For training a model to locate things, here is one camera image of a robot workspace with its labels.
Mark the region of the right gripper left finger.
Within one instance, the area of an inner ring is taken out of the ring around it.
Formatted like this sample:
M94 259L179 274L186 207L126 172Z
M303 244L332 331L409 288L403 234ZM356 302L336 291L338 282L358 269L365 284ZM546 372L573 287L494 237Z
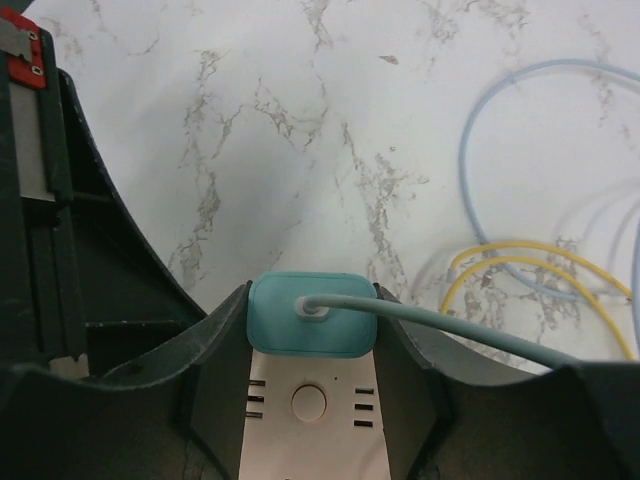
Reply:
M249 288L100 378L1 372L5 479L235 479L252 350Z

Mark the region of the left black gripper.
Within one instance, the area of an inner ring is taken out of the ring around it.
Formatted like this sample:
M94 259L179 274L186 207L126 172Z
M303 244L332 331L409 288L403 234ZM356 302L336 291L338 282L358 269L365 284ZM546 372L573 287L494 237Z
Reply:
M86 330L103 376L205 316L125 206L50 33L2 15L2 364L82 373Z

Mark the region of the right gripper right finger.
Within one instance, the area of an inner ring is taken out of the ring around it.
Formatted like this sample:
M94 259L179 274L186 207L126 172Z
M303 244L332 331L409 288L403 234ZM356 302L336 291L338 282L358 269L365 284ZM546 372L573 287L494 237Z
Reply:
M579 362L535 375L384 317L373 356L395 479L639 475L635 363Z

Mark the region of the pink round power socket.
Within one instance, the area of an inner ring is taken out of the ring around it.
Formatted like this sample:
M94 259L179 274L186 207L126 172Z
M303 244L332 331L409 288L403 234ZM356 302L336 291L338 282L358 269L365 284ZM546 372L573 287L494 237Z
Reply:
M387 479L374 359L252 357L242 479Z

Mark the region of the teal plug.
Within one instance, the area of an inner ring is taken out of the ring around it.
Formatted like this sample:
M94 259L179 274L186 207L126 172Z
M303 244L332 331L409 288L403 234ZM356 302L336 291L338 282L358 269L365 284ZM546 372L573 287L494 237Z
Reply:
M346 273L269 272L251 286L248 297L247 337L264 354L359 358L377 338L372 313L338 307L311 306L317 295L344 295L375 299L366 278Z

